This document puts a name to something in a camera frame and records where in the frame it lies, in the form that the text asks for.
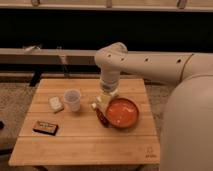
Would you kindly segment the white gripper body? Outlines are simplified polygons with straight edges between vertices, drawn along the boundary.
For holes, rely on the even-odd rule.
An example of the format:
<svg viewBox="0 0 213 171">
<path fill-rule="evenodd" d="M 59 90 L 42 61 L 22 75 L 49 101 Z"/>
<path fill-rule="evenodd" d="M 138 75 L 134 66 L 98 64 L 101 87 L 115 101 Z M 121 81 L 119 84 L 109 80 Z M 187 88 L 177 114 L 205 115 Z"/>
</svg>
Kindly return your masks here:
<svg viewBox="0 0 213 171">
<path fill-rule="evenodd" d="M 96 100 L 99 104 L 107 105 L 111 100 L 118 96 L 118 90 L 115 89 L 112 92 L 102 91 L 97 97 Z"/>
</svg>

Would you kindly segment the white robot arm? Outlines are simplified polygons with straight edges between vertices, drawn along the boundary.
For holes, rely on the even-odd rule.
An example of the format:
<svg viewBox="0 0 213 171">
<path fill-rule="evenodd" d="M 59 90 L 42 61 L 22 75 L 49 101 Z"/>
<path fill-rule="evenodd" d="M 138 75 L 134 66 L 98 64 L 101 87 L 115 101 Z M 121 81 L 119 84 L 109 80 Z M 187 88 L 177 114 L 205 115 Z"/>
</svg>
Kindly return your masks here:
<svg viewBox="0 0 213 171">
<path fill-rule="evenodd" d="M 105 92 L 118 88 L 122 72 L 168 91 L 159 171 L 213 171 L 213 52 L 130 52 L 118 42 L 97 50 L 94 61 Z"/>
</svg>

